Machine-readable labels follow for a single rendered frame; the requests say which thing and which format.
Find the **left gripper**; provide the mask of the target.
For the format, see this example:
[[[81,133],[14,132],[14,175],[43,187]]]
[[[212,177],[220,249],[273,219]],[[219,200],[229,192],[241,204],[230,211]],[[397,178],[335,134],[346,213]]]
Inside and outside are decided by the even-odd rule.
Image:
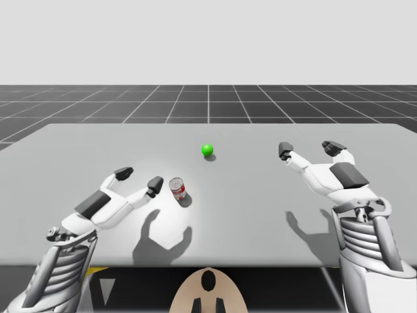
[[[134,169],[128,166],[107,176],[99,190],[81,202],[74,209],[75,212],[61,222],[62,227],[73,234],[108,230],[118,225],[133,209],[143,207],[159,195],[164,183],[160,176],[152,178],[145,188],[129,196],[116,193],[133,172]]]

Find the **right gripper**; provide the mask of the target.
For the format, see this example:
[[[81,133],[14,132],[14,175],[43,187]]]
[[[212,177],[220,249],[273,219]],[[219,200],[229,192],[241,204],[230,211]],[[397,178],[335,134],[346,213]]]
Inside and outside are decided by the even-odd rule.
[[[302,175],[312,191],[327,197],[336,205],[354,199],[378,200],[379,197],[369,188],[369,181],[356,168],[354,156],[344,145],[324,141],[322,147],[332,157],[334,164],[311,164],[294,152],[289,142],[280,142],[279,158],[287,167]]]

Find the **red and white can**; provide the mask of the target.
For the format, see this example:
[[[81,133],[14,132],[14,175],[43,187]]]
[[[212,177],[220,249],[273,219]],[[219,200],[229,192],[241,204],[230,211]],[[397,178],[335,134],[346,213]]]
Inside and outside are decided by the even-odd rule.
[[[169,181],[169,188],[176,200],[182,200],[186,196],[184,182],[180,177],[174,177]]]

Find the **tan robot part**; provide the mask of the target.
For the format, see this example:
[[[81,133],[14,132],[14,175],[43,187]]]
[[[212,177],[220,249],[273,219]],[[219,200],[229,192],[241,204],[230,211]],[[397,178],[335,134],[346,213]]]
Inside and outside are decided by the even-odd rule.
[[[179,287],[169,313],[248,313],[237,285],[225,273],[204,268]]]

